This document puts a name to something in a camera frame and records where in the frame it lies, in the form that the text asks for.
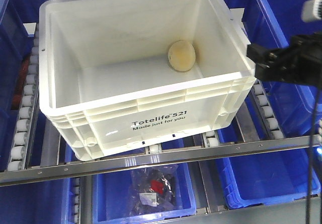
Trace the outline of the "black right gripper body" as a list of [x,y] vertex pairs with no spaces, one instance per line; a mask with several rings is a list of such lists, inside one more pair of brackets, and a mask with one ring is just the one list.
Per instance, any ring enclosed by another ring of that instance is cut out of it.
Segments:
[[271,49],[271,69],[255,69],[261,81],[321,88],[321,32],[294,35],[289,46]]

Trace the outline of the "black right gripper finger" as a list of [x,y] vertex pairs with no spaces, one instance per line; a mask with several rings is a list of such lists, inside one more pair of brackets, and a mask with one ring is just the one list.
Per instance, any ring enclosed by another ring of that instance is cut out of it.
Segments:
[[273,62],[270,57],[271,49],[265,48],[259,44],[251,43],[247,45],[246,56],[255,64],[255,69],[271,69]]

